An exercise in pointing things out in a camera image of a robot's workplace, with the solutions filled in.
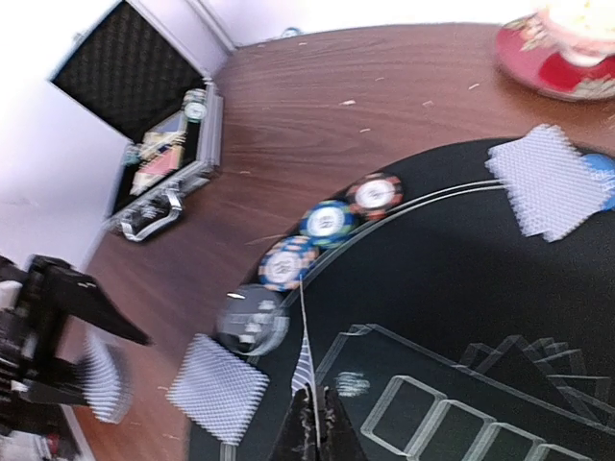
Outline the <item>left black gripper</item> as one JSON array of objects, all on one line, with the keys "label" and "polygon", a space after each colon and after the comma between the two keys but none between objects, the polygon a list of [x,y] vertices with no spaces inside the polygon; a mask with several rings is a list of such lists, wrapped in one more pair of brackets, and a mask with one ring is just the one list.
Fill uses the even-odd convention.
[{"label": "left black gripper", "polygon": [[148,346],[151,338],[125,317],[90,275],[66,261],[34,256],[28,269],[1,258],[1,430],[48,432],[48,405],[88,407],[77,366],[57,357],[70,316]]}]

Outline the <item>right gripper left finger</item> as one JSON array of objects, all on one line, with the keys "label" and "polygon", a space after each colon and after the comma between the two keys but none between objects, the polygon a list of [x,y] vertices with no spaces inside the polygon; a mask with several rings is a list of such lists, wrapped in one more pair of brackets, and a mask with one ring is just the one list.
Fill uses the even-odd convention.
[{"label": "right gripper left finger", "polygon": [[312,393],[299,389],[285,414],[269,455],[271,461],[317,461],[317,433]]}]

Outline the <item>blue cream chips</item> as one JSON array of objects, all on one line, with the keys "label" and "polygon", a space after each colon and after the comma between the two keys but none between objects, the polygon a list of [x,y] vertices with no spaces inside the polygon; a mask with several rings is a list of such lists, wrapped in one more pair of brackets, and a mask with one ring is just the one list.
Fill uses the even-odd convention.
[{"label": "blue cream chips", "polygon": [[319,249],[308,237],[289,236],[263,256],[258,266],[259,281],[272,291],[295,289],[318,256]]}]

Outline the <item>green chips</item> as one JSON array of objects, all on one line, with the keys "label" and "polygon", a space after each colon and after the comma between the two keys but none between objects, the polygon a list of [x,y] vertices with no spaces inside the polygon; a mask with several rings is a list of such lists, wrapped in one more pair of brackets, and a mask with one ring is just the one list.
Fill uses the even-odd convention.
[{"label": "green chips", "polygon": [[320,249],[328,250],[345,243],[357,226],[350,206],[338,200],[319,202],[308,210],[300,223],[300,234]]}]

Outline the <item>blue small blind button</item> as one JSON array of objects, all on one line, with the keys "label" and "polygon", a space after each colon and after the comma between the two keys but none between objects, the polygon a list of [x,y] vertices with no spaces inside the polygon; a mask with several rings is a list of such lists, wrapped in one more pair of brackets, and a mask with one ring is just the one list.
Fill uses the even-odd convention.
[{"label": "blue small blind button", "polygon": [[615,162],[614,159],[603,154],[584,155],[583,161],[591,170],[592,178],[597,181],[608,195],[603,204],[602,211],[613,210],[615,206]]}]

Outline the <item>single grey playing card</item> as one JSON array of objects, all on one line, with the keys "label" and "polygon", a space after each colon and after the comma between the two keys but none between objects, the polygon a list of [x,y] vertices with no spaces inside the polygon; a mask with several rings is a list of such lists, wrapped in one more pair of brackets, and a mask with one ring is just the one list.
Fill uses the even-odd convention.
[{"label": "single grey playing card", "polygon": [[602,211],[608,195],[583,156],[554,125],[488,150],[485,167],[503,183],[523,235],[554,242]]}]

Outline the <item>grey playing card deck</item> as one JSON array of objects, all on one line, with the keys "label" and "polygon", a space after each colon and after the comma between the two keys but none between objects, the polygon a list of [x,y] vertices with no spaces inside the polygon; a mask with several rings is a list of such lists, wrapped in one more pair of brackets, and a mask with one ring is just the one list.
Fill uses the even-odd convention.
[{"label": "grey playing card deck", "polygon": [[133,400],[133,384],[125,351],[97,329],[86,332],[84,355],[77,365],[82,393],[100,422],[118,425]]}]

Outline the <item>blue patterned card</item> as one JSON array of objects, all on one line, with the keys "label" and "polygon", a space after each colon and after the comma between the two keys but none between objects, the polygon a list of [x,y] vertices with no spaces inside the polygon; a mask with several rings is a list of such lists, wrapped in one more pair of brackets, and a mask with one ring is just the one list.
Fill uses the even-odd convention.
[{"label": "blue patterned card", "polygon": [[320,423],[318,417],[317,387],[315,383],[315,372],[313,366],[312,351],[309,343],[307,310],[305,305],[303,277],[299,277],[299,299],[302,314],[302,344],[299,358],[291,379],[292,395],[295,395],[300,388],[306,391],[306,402],[310,407],[311,413],[311,433],[314,438],[315,459],[319,459],[319,449],[321,445]]}]

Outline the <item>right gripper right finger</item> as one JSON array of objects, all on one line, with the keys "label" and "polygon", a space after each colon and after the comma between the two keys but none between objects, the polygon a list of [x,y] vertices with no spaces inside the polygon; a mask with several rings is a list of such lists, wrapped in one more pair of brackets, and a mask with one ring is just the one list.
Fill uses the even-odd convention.
[{"label": "right gripper right finger", "polygon": [[334,388],[319,388],[319,427],[320,460],[368,460]]}]

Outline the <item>orange black chips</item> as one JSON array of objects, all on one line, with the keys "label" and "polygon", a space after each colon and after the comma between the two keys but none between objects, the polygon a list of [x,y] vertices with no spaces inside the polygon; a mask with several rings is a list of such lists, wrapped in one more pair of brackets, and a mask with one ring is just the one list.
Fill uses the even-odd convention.
[{"label": "orange black chips", "polygon": [[403,198],[401,180],[383,172],[364,176],[352,184],[346,193],[350,211],[369,221],[384,218]]}]

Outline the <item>grey dealer button disc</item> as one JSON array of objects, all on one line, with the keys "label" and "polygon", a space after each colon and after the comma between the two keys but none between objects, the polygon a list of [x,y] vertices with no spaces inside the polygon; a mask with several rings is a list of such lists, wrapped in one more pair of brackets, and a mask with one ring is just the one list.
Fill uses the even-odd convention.
[{"label": "grey dealer button disc", "polygon": [[260,284],[250,283],[227,294],[217,320],[217,338],[230,351],[245,356],[266,355],[287,334],[289,314],[283,297]]}]

